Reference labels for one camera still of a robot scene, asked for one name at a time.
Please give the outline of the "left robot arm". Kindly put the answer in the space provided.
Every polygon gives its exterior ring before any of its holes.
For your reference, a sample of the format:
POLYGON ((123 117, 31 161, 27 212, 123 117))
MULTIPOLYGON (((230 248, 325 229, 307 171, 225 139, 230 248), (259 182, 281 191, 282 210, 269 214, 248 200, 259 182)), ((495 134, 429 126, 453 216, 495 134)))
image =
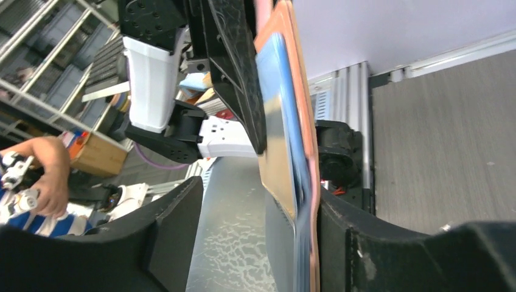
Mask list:
POLYGON ((173 161, 255 156, 267 147, 252 1, 119 1, 128 59, 129 139, 173 161), (211 73, 235 120, 208 117, 175 98, 183 43, 211 73))

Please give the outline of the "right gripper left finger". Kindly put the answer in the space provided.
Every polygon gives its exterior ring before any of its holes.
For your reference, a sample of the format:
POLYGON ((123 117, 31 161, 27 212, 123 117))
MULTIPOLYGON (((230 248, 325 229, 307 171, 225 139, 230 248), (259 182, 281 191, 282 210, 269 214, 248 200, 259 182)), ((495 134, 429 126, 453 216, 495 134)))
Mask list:
POLYGON ((203 181, 185 180, 161 198, 86 235, 47 238, 1 228, 2 291, 184 291, 203 181))

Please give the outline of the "operator hand in background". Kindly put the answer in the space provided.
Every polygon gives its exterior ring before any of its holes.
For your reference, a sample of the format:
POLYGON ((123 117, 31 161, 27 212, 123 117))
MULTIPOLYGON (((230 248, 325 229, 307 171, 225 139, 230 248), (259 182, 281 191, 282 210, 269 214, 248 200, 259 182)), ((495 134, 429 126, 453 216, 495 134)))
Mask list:
POLYGON ((22 156, 33 156, 35 165, 44 170, 43 176, 32 188, 40 191, 38 205, 33 211, 39 215, 60 218, 66 212, 69 201, 68 179, 70 157, 62 141, 53 136, 35 137, 1 150, 22 156))

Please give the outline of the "gold credit card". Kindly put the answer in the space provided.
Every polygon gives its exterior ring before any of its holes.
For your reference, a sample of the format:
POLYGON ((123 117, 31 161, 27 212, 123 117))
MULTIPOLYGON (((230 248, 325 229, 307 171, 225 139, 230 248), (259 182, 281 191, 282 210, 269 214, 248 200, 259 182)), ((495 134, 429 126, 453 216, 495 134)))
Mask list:
POLYGON ((291 223, 296 215, 292 166, 285 140, 281 98, 279 94, 263 102, 267 149, 259 157, 260 177, 291 223))

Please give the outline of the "tan leather card holder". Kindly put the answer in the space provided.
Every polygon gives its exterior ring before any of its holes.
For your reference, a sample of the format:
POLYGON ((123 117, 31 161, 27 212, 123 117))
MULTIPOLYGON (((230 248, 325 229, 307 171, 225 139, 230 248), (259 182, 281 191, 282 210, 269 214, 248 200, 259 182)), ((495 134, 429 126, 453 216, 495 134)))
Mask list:
POLYGON ((319 291, 317 216, 321 198, 312 102, 293 4, 278 1, 254 45, 263 102, 279 94, 292 166, 296 215, 291 223, 273 198, 266 243, 279 291, 319 291))

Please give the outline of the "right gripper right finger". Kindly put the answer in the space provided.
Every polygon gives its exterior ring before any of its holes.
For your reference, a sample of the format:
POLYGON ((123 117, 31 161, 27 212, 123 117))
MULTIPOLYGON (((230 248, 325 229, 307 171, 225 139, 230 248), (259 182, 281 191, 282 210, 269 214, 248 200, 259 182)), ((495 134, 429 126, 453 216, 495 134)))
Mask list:
POLYGON ((321 191, 322 291, 514 291, 515 224, 474 221, 435 235, 383 221, 321 191))

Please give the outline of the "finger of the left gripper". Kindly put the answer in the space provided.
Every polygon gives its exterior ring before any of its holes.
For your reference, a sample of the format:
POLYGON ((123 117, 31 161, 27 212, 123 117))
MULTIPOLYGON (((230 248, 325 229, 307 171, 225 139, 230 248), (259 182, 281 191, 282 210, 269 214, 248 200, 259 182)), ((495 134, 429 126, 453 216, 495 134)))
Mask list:
POLYGON ((251 1, 202 1, 207 57, 215 92, 242 123, 255 152, 267 147, 253 30, 251 1))

